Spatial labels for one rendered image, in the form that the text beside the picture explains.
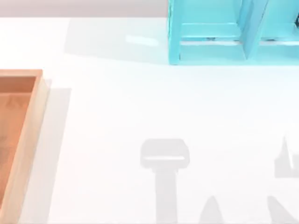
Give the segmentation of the light blue rack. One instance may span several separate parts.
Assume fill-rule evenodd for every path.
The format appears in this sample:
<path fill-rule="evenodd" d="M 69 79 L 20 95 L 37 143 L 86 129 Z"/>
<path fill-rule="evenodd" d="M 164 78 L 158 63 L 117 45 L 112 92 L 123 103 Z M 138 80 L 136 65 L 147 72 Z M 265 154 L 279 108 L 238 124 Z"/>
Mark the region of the light blue rack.
<path fill-rule="evenodd" d="M 172 65 L 299 65 L 299 0 L 168 0 Z"/>

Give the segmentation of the shallow salmon-coloured box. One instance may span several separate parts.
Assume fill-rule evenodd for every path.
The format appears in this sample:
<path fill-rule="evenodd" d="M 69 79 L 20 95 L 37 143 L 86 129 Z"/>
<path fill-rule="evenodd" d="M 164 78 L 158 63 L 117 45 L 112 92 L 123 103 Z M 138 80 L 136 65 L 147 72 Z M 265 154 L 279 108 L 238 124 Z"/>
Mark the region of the shallow salmon-coloured box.
<path fill-rule="evenodd" d="M 18 224 L 48 86 L 42 70 L 0 69 L 0 224 Z"/>

